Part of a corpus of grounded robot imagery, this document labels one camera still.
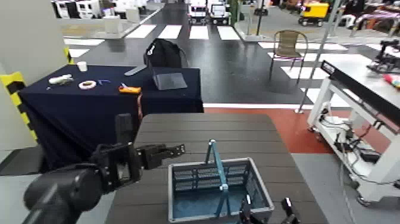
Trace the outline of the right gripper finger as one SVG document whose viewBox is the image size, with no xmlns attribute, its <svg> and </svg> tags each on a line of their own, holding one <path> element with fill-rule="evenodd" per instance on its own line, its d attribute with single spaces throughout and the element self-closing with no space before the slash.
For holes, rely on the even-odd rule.
<svg viewBox="0 0 400 224">
<path fill-rule="evenodd" d="M 301 223 L 300 214 L 289 197 L 285 197 L 284 199 L 281 200 L 281 206 L 286 213 L 286 218 L 283 219 L 281 224 Z"/>
<path fill-rule="evenodd" d="M 251 224 L 252 223 L 252 200 L 249 194 L 246 194 L 241 202 L 239 210 L 239 218 L 241 224 Z"/>
</svg>

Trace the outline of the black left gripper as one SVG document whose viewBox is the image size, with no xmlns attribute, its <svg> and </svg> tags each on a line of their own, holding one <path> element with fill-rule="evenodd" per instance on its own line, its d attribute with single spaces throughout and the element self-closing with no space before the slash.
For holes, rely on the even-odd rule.
<svg viewBox="0 0 400 224">
<path fill-rule="evenodd" d="M 173 147 L 168 147 L 166 144 L 154 144 L 137 148 L 131 142 L 114 145 L 99 144 L 92 153 L 90 161 L 96 164 L 100 172 L 104 192 L 113 192 L 138 182 L 144 169 L 155 169 L 163 164 L 163 160 L 180 157 L 185 153 L 184 144 Z"/>
</svg>

